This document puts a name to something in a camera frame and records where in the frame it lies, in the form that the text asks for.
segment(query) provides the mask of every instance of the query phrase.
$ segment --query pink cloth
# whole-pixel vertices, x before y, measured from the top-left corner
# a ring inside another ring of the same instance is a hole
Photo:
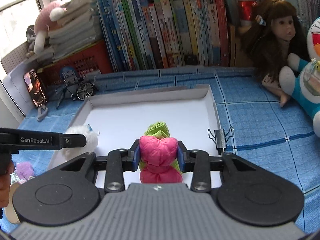
[[[146,164],[140,173],[142,183],[182,182],[179,171],[170,166],[177,157],[178,141],[175,138],[157,139],[153,136],[140,138],[141,160]]]

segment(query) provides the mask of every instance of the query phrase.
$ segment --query red basket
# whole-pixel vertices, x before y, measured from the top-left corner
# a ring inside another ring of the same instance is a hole
[[[65,66],[73,67],[79,76],[83,78],[90,72],[101,74],[113,72],[107,46],[103,40],[54,64],[39,69],[38,75],[46,86],[59,85],[63,83],[60,78],[60,70]]]

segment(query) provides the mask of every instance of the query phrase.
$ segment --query blue checkered cloth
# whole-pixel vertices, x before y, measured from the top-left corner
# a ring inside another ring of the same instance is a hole
[[[98,94],[160,87],[209,84],[217,105],[222,128],[234,127],[228,150],[297,185],[305,195],[305,206],[296,224],[307,233],[320,226],[320,139],[312,121],[291,100],[283,108],[278,98],[265,90],[249,68],[183,67],[162,70],[113,73],[97,77]],[[59,110],[49,103],[44,121],[36,121],[36,110],[21,123],[20,129],[64,132],[82,106],[66,100]],[[30,161],[36,175],[43,173],[53,151],[20,151],[15,162]],[[5,218],[1,227],[14,228]]]

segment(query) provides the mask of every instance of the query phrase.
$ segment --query white wall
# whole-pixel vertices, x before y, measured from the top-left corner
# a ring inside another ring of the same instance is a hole
[[[17,128],[24,116],[0,82],[0,127]]]

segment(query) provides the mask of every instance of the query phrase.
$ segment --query human hand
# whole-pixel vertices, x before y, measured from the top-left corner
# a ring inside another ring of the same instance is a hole
[[[14,164],[9,163],[7,173],[0,176],[0,208],[6,207],[9,204],[9,190],[11,185],[11,176],[14,172]]]

